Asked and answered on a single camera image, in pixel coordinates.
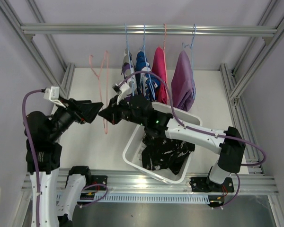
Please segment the white plastic basket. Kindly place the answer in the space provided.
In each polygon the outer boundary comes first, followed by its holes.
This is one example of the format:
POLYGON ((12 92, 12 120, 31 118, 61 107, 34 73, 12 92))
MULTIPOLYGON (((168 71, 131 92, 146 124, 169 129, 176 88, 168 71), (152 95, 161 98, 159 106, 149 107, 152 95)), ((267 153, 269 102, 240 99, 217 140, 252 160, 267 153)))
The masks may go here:
MULTIPOLYGON (((159 102, 153 102, 152 106, 155 110, 158 110, 160 112, 170 113, 170 114, 172 113, 171 107, 169 105, 162 104, 159 102)), ((199 126, 203 125, 201 118, 196 115, 182 111, 177 108, 175 108, 175 113, 181 121, 185 121, 199 126)), ((136 126, 132 136, 130 137, 123 151, 123 160, 125 161, 125 163, 132 166, 136 170, 140 171, 144 175, 151 177, 155 180, 158 180, 160 182, 166 184, 181 183, 186 176, 193 154, 191 153, 188 157, 184 159, 184 163, 177 175, 173 174, 169 168, 154 170, 154 171, 147 170, 142 166, 142 151, 146 147, 146 145, 143 144, 142 142, 144 136, 145 136, 144 127, 141 125, 136 126)))

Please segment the magenta trousers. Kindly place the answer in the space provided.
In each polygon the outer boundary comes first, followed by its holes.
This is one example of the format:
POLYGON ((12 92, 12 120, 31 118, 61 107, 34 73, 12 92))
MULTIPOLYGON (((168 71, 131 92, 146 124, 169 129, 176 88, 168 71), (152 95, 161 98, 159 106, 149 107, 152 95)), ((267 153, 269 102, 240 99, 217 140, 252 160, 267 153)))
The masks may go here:
MULTIPOLYGON (((168 84, 164 51, 161 47, 158 47, 155 51, 152 72, 155 73, 158 77, 160 77, 166 83, 166 85, 168 84)), ((169 99, 168 94, 167 94, 165 86, 162 83, 160 83, 160 86, 156 92, 156 95, 157 95, 158 102, 163 103, 163 104, 168 103, 168 99, 169 99)))

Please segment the lilac purple trousers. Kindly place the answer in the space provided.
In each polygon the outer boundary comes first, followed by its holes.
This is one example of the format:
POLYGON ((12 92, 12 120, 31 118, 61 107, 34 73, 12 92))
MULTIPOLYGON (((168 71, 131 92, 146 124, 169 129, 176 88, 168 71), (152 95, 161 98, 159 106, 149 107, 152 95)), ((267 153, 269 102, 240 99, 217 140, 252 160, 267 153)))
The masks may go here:
POLYGON ((195 101, 195 86, 190 59, 185 51, 178 56, 171 88, 173 106, 188 112, 195 101))

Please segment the blue white patterned trousers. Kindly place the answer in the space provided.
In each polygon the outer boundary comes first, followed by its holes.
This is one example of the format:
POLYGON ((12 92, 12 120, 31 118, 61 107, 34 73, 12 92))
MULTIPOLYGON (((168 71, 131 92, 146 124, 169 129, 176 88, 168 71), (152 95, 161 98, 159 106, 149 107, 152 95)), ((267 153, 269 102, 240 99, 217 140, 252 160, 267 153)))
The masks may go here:
MULTIPOLYGON (((152 72, 149 62, 147 62, 147 64, 149 66, 149 72, 152 72)), ((151 91, 149 89, 149 77, 148 77, 148 74, 147 74, 147 71, 146 71, 146 65, 145 65, 145 61, 144 61, 143 51, 139 51, 137 53, 135 71, 143 71, 142 73, 137 73, 135 75, 136 80, 137 80, 138 94, 143 95, 144 98, 153 102, 152 94, 151 94, 151 91)), ((155 96, 156 96, 155 101, 156 101, 157 100, 156 92, 159 89, 160 81, 152 74, 151 74, 151 80, 152 80, 152 84, 153 84, 154 91, 155 91, 155 96)))

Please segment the aluminium frame post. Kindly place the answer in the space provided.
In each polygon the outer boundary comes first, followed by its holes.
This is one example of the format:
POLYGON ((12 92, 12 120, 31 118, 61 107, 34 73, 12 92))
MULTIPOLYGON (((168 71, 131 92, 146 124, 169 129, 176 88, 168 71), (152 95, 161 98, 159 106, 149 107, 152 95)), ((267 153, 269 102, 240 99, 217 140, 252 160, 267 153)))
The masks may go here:
POLYGON ((284 176, 284 0, 271 0, 260 25, 274 37, 250 38, 237 63, 220 66, 232 122, 267 155, 260 172, 284 176))
POLYGON ((20 17, 18 16, 18 14, 16 13, 16 11, 14 10, 14 8, 12 7, 11 3, 8 0, 0 0, 0 12, 4 16, 4 18, 8 21, 13 31, 16 33, 17 37, 24 44, 25 48, 28 50, 31 57, 38 65, 41 72, 49 80, 49 82, 52 85, 58 86, 60 88, 60 94, 64 98, 69 98, 72 79, 76 67, 74 63, 67 63, 66 61, 64 61, 62 54, 56 42, 53 39, 53 36, 45 35, 45 39, 49 44, 49 47, 51 48, 54 56, 56 57, 58 63, 60 64, 64 72, 61 81, 59 81, 57 77, 54 75, 45 57, 42 55, 41 51, 34 42, 33 37, 35 36, 35 34, 34 33, 25 34, 24 30, 22 29, 24 23, 22 23, 20 17))

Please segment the front aluminium rail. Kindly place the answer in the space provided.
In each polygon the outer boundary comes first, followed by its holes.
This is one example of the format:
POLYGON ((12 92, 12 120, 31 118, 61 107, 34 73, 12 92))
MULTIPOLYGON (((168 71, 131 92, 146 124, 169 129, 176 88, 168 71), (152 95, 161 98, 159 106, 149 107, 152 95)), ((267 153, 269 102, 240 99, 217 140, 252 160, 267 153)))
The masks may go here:
MULTIPOLYGON (((106 175, 111 193, 145 193, 145 194, 185 194, 191 193, 189 184, 192 177, 205 174, 186 174, 177 184, 166 184, 135 171, 92 170, 92 175, 106 175)), ((275 179, 272 176, 240 175, 239 195, 278 195, 275 179)))

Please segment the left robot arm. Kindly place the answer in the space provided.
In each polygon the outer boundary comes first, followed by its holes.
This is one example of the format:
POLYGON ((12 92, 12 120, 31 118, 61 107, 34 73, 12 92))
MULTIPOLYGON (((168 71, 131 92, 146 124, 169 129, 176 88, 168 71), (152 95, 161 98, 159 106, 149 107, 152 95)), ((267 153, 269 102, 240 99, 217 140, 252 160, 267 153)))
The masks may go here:
POLYGON ((72 227, 72 216, 81 191, 92 186, 88 166, 70 169, 60 200, 57 196, 62 146, 58 139, 74 123, 92 123, 102 102, 60 98, 62 105, 51 116, 40 111, 26 115, 27 170, 32 184, 33 227, 72 227))

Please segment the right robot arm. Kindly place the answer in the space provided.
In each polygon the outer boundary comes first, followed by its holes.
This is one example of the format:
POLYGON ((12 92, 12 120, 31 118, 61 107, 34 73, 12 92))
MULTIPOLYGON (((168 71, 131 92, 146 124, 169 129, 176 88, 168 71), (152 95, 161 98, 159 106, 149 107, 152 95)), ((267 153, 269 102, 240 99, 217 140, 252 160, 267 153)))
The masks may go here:
POLYGON ((134 96, 129 102, 113 97, 108 107, 98 114, 112 124, 121 120, 133 122, 143 126, 151 136, 182 140, 217 154, 219 158, 206 179, 206 187, 211 191, 219 190, 230 174, 240 172, 246 145, 234 127, 221 131, 185 122, 176 117, 173 108, 170 113, 156 110, 154 104, 141 95, 134 96))

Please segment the black white patterned trousers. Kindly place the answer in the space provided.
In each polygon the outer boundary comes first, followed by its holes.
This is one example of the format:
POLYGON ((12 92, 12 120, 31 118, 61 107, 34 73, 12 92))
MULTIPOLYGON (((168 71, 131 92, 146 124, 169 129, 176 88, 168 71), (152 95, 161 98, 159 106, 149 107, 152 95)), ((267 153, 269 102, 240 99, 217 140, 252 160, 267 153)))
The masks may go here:
POLYGON ((180 172, 184 160, 195 151, 195 144, 168 138, 145 135, 142 166, 147 170, 169 169, 174 175, 180 172))

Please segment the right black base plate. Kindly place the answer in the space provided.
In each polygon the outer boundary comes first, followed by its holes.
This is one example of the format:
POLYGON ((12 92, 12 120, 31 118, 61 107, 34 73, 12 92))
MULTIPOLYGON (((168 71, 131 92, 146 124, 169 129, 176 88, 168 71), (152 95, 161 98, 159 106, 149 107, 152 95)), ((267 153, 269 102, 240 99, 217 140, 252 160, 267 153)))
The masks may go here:
POLYGON ((233 181, 225 178, 222 184, 211 182, 207 177, 191 177, 189 182, 192 192, 234 192, 233 181))

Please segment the right aluminium frame post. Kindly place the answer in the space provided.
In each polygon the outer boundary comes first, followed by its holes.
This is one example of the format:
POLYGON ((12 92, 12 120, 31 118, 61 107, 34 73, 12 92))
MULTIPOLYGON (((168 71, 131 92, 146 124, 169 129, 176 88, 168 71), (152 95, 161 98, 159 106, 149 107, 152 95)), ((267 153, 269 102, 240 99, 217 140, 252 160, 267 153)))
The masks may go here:
POLYGON ((250 38, 237 63, 220 66, 232 122, 267 155, 260 172, 284 176, 284 0, 271 0, 260 25, 274 37, 250 38))

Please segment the aluminium hanging rail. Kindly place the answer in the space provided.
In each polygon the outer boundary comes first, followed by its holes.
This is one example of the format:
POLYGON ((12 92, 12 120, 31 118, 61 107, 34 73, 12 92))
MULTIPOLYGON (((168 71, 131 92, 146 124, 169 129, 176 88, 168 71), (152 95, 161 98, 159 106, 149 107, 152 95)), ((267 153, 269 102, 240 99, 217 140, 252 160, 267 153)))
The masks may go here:
POLYGON ((185 26, 125 24, 50 24, 31 23, 20 26, 25 34, 43 35, 201 35, 234 37, 273 37, 273 26, 185 26))

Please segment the purple camouflage trousers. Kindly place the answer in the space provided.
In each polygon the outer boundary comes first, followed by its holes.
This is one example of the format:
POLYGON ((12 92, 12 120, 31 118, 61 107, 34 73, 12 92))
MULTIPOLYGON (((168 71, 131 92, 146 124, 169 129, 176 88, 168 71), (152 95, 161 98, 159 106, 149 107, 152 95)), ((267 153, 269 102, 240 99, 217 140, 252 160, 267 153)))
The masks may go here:
MULTIPOLYGON (((125 51, 124 51, 124 58, 123 58, 123 63, 122 63, 122 68, 121 68, 121 74, 123 75, 124 78, 127 78, 130 75, 130 70, 129 70, 129 65, 128 65, 128 57, 127 57, 127 49, 125 49, 125 51)), ((137 91, 137 80, 136 80, 135 75, 133 75, 132 78, 135 81, 135 86, 134 86, 135 94, 134 95, 137 95, 138 94, 138 91, 137 91)), ((129 82, 127 80, 126 83, 131 87, 131 82, 129 82)), ((131 99, 131 97, 132 97, 132 94, 130 94, 126 98, 126 100, 129 101, 131 99)))

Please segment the left aluminium frame post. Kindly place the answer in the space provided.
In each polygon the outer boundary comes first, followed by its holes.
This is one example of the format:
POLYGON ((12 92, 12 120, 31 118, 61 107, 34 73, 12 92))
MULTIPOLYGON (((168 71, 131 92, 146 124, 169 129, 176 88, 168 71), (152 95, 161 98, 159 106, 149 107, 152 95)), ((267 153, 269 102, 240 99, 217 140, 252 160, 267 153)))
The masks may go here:
POLYGON ((60 94, 64 98, 69 98, 72 79, 76 67, 74 63, 67 63, 66 61, 64 61, 62 54, 56 42, 53 39, 53 36, 45 35, 45 39, 49 44, 49 47, 51 48, 54 56, 56 57, 58 63, 60 64, 64 72, 61 81, 59 81, 57 77, 54 75, 45 57, 42 55, 41 51, 34 42, 33 37, 35 36, 35 34, 34 33, 25 34, 24 30, 22 29, 24 23, 22 23, 20 17, 18 16, 18 14, 16 13, 16 11, 14 10, 14 8, 12 7, 11 3, 8 0, 0 0, 0 12, 4 16, 4 18, 8 21, 13 31, 16 33, 17 37, 24 44, 25 48, 28 50, 31 57, 38 65, 41 72, 49 80, 49 82, 52 85, 58 86, 60 88, 60 94))

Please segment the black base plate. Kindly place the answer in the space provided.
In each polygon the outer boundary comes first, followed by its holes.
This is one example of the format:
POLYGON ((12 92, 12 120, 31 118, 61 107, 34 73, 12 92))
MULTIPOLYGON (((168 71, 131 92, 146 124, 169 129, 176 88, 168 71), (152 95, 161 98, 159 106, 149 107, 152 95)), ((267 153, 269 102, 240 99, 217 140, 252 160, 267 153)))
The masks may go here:
POLYGON ((191 177, 189 182, 192 192, 234 192, 233 181, 225 178, 222 184, 211 182, 207 177, 191 177))
POLYGON ((106 188, 101 186, 100 184, 106 185, 108 180, 107 175, 93 175, 91 177, 91 182, 87 184, 87 186, 93 185, 89 187, 87 190, 94 190, 94 191, 105 191, 106 188))

